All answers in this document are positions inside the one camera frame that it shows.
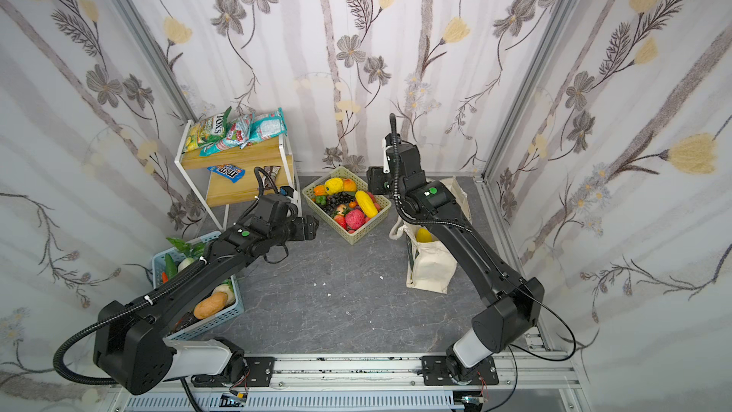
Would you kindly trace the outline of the yellow mango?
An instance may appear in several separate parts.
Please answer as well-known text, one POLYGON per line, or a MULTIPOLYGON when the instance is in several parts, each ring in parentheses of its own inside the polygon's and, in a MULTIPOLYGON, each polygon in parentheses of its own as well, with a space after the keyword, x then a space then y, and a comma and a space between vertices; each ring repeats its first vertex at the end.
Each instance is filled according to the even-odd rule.
POLYGON ((431 243, 436 240, 433 234, 424 227, 419 227, 415 233, 415 239, 420 243, 431 243))

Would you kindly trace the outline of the cream canvas grocery bag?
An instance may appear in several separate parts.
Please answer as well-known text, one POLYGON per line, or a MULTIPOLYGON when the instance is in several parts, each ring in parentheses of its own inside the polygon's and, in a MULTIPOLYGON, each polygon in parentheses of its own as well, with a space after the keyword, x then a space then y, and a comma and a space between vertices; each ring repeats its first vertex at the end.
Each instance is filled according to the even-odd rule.
POLYGON ((422 226, 398 219, 389 233, 391 240, 406 240, 408 288, 447 294, 448 286, 457 270, 457 261, 447 247, 436 238, 431 243, 420 243, 415 239, 417 229, 422 226))

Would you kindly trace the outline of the light blue vegetable basket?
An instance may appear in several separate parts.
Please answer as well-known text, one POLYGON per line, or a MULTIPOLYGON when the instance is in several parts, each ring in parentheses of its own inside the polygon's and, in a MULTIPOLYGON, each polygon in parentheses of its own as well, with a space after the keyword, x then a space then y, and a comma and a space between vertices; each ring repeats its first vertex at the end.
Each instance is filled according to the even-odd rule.
MULTIPOLYGON (((158 288, 164 284, 163 274, 165 272, 165 261, 164 257, 166 254, 170 254, 173 260, 179 265, 183 259, 186 259, 181 253, 177 252, 173 246, 167 250, 155 254, 151 259, 152 266, 152 286, 158 288)), ((170 341, 190 341, 203 335, 204 333, 213 330, 225 322, 230 322, 236 317, 243 314, 244 306, 243 299, 238 286, 238 279, 235 275, 230 276, 223 280, 218 286, 210 288, 209 291, 203 295, 193 304, 190 304, 188 309, 182 314, 182 316, 172 323, 172 327, 166 337, 170 341), (217 314, 207 318, 206 320, 198 320, 193 312, 194 307, 209 298, 213 292, 222 291, 229 295, 227 307, 218 312, 217 314)))

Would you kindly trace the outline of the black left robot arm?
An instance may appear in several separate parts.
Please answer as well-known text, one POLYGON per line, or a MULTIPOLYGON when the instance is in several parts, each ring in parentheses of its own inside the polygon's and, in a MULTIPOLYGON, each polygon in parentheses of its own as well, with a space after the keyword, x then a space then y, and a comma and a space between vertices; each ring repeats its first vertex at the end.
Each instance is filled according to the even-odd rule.
POLYGON ((182 272, 147 294, 123 304, 112 301, 97 321, 70 336, 53 355, 53 369, 63 379, 81 385, 120 385, 141 395, 162 381, 226 371, 234 347, 223 341, 196 341, 186 348, 166 341, 171 328, 194 305, 210 297, 215 286, 266 257, 274 247, 316 238, 318 221, 299 215, 293 189, 261 191, 234 224, 209 242, 204 253, 182 272), (93 363, 105 377, 72 371, 67 352, 87 337, 95 339, 93 363))

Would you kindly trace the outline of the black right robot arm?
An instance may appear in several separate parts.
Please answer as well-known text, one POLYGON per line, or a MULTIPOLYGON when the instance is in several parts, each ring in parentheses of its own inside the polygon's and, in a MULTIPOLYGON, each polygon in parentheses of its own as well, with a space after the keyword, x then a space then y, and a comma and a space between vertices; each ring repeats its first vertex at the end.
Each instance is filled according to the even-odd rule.
POLYGON ((403 221, 427 229, 442 242, 476 288, 484 309, 446 351, 450 377, 466 381, 485 360, 514 349, 518 337, 539 322, 541 312, 555 318, 559 314, 543 303, 541 282, 524 278, 505 262, 472 226, 445 184, 427 179, 419 149, 401 138, 394 114, 389 122, 383 165, 368 169, 368 191, 390 196, 403 221))

